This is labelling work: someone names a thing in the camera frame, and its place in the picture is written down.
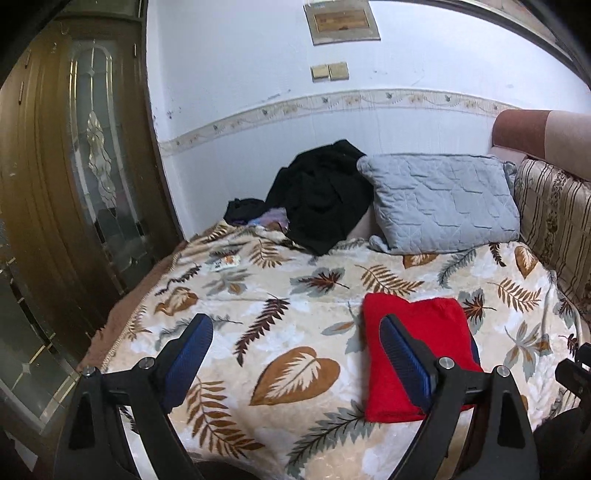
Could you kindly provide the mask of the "red and blue sweater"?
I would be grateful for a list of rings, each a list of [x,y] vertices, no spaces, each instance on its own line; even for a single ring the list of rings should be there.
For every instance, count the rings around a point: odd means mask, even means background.
[[[411,302],[394,294],[369,293],[363,298],[362,312],[370,355],[365,411],[370,422],[420,421],[432,399],[429,374],[408,345],[396,343],[394,363],[381,345],[380,324],[388,315],[396,316],[409,335],[423,342],[436,358],[449,357],[464,370],[482,370],[465,312],[453,298]]]

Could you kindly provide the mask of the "brown bed sheet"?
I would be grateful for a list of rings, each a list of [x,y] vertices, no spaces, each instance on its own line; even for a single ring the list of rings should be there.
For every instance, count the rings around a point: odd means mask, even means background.
[[[82,373],[87,366],[99,368],[103,364],[108,351],[118,339],[143,297],[169,270],[174,256],[186,245],[186,240],[181,241],[170,255],[160,260],[130,293],[114,305],[108,314],[106,324],[94,333],[90,347],[77,365],[76,371],[78,373]]]

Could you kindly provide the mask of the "striped floral cushion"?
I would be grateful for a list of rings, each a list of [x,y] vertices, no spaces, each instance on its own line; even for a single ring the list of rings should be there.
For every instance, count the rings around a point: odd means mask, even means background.
[[[590,320],[590,183],[541,160],[518,167],[521,236],[554,271],[562,293]]]

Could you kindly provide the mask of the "beige leaf-pattern blanket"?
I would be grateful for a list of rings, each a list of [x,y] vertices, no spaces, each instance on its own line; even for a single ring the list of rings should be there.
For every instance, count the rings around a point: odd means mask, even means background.
[[[238,268],[211,271],[225,255]],[[317,257],[260,227],[217,224],[179,252],[106,355],[106,373],[154,357],[198,313],[211,347],[172,424],[188,453],[266,479],[385,479],[416,423],[366,421],[370,360],[362,303],[453,298],[485,368],[507,366],[530,421],[575,405],[557,364],[590,338],[556,275],[520,242],[393,256],[363,240]]]

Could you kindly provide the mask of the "grey quilted pillow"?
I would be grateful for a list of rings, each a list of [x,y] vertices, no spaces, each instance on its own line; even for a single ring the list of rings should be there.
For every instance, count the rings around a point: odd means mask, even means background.
[[[380,232],[370,245],[378,251],[458,253],[519,238],[511,162],[494,155],[383,154],[361,158],[358,171],[374,188]]]

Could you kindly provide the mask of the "small printed card packet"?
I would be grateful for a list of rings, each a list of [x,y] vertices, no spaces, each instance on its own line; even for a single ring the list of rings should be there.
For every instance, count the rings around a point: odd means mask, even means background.
[[[211,263],[211,271],[221,272],[228,269],[238,268],[242,259],[239,255],[225,255],[217,258]]]

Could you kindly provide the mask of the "brown wooden glass door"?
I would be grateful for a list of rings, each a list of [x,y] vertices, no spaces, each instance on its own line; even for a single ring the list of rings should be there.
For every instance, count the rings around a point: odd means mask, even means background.
[[[148,101],[147,8],[66,9],[1,87],[1,393],[43,431],[179,227]]]

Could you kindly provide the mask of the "small black garment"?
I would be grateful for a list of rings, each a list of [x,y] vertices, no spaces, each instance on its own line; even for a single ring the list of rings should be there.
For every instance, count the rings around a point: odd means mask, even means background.
[[[267,211],[266,202],[256,198],[235,199],[228,202],[223,220],[229,225],[246,225]]]

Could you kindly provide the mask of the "purple cloth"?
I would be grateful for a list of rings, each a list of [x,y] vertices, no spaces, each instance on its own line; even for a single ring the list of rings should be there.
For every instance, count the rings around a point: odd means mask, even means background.
[[[249,226],[260,226],[267,230],[287,232],[290,222],[287,219],[287,210],[280,207],[267,210],[262,216],[250,220],[247,224]]]

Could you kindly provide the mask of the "large black garment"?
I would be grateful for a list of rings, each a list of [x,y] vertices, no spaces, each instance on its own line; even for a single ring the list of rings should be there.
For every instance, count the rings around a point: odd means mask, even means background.
[[[346,140],[298,154],[280,168],[267,208],[287,213],[287,238],[322,256],[348,237],[373,202],[372,184],[356,168],[365,155]]]

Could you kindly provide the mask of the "beige wall switch pair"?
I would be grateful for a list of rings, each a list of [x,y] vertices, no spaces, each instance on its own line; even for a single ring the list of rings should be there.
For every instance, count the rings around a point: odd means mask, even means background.
[[[349,66],[346,62],[311,66],[311,80],[346,81],[349,80]]]

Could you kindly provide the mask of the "framed wall plaque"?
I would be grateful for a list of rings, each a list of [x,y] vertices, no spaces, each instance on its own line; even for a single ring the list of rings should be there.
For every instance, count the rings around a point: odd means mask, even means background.
[[[304,5],[311,41],[315,46],[380,41],[381,36],[368,1],[322,1]]]

